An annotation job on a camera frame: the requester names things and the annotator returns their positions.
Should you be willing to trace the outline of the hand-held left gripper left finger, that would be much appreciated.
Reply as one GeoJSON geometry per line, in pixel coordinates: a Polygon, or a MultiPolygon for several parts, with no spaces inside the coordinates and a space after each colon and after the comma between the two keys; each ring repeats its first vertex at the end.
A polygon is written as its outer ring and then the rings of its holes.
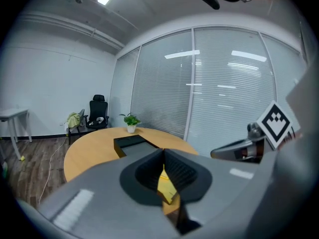
{"type": "Polygon", "coordinates": [[[45,199],[38,211],[82,239],[175,239],[179,232],[160,206],[134,201],[121,187],[122,170],[136,153],[81,173],[45,199]]]}

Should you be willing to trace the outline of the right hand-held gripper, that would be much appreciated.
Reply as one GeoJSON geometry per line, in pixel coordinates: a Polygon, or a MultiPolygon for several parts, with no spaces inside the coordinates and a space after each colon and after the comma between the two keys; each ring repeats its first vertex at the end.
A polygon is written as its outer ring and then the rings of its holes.
{"type": "Polygon", "coordinates": [[[263,156],[303,136],[278,103],[272,101],[256,122],[247,125],[247,139],[211,151],[212,158],[259,163],[263,156]]]}

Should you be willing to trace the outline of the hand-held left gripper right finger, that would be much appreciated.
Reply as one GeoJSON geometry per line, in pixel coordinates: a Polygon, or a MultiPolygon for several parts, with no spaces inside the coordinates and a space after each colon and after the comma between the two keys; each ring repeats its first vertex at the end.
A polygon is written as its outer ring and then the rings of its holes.
{"type": "Polygon", "coordinates": [[[271,238],[276,222],[269,194],[276,158],[268,153],[252,164],[165,150],[165,169],[181,199],[170,238],[271,238]]]}

